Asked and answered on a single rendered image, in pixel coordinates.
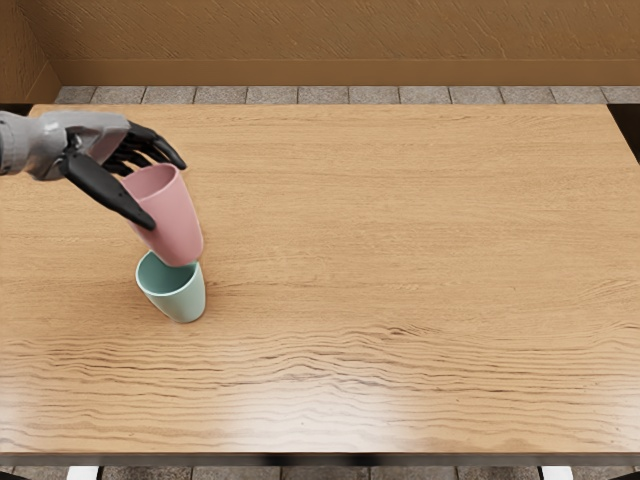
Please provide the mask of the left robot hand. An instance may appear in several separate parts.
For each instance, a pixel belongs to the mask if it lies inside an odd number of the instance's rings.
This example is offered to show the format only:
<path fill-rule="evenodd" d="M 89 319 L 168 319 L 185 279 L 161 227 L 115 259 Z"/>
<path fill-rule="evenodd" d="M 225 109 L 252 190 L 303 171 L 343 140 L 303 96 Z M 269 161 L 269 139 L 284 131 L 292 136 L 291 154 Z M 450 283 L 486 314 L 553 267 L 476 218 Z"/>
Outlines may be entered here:
<path fill-rule="evenodd" d="M 26 117 L 0 110 L 0 177 L 26 173 L 36 181 L 66 179 L 148 231 L 155 229 L 155 220 L 117 178 L 154 162 L 186 168 L 161 135 L 121 114 L 64 110 Z"/>

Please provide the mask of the pink cup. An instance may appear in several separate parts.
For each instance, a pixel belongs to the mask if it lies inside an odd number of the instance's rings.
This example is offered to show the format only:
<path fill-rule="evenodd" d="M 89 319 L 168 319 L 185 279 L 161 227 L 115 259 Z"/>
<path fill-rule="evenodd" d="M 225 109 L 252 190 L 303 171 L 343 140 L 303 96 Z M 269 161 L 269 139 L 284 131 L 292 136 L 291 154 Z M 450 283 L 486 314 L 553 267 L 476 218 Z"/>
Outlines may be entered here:
<path fill-rule="evenodd" d="M 188 189 L 174 165 L 158 163 L 139 169 L 121 183 L 156 223 L 149 231 L 128 221 L 150 250 L 171 267 L 199 259 L 203 235 Z"/>

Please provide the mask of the light green cup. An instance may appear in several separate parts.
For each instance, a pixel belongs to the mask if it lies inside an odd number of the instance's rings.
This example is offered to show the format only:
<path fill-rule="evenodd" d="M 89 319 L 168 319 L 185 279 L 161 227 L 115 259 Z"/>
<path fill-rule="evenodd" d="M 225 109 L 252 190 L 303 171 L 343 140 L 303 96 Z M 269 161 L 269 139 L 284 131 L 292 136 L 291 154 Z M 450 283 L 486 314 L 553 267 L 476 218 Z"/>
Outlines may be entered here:
<path fill-rule="evenodd" d="M 148 251 L 135 270 L 137 286 L 165 316 L 178 323 L 198 320 L 206 308 L 206 288 L 198 261 L 171 267 Z"/>

